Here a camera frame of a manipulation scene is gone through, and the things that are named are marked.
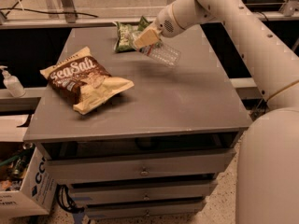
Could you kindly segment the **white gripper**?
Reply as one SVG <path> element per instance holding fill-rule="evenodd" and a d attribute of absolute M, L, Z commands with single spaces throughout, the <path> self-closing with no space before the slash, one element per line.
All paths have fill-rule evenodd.
<path fill-rule="evenodd" d="M 186 30 L 184 22 L 183 10 L 174 4 L 168 5 L 159 12 L 155 19 L 154 24 L 157 29 L 150 27 L 133 33 L 133 45 L 136 49 L 141 49 L 157 43 L 160 40 L 160 34 L 168 38 L 179 35 Z"/>

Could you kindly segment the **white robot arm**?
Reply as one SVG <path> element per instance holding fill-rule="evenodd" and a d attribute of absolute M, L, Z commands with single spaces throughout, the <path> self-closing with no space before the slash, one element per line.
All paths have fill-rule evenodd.
<path fill-rule="evenodd" d="M 236 224 L 299 224 L 299 57 L 242 0 L 176 0 L 133 44 L 220 21 L 243 58 L 268 112 L 246 131 L 239 149 Z"/>

